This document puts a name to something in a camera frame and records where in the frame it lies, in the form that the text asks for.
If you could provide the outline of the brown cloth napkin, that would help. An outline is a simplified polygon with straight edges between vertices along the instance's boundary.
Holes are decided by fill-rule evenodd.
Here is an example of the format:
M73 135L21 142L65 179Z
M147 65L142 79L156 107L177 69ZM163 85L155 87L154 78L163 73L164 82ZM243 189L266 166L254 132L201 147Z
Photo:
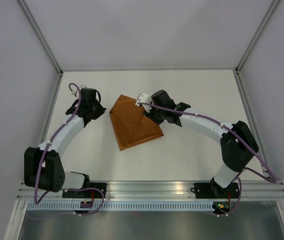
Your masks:
M120 95L109 111L114 134L121 151L161 138L160 126L144 115L136 100Z

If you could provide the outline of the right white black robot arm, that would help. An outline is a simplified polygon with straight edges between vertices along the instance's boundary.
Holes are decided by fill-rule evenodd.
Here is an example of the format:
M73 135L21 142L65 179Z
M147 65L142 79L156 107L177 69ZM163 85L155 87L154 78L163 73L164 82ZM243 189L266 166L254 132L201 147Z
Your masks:
M217 142L221 149L222 165L201 197L217 199L235 195L233 181L259 152L258 144L245 122L223 122L200 114L187 103L175 103L165 90L153 95L141 93L135 104L143 107L145 116L158 125L167 121Z

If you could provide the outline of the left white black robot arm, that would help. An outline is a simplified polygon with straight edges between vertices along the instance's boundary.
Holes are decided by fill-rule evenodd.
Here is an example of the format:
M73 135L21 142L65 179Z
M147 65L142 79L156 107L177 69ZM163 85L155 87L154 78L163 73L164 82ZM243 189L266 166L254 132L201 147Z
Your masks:
M37 147L24 152L24 184L39 190L57 193L73 189L80 198L91 193L90 177L85 173L64 170L62 156L73 139L89 122L101 117L106 108L101 94L94 88L78 88L78 99L66 110L59 128Z

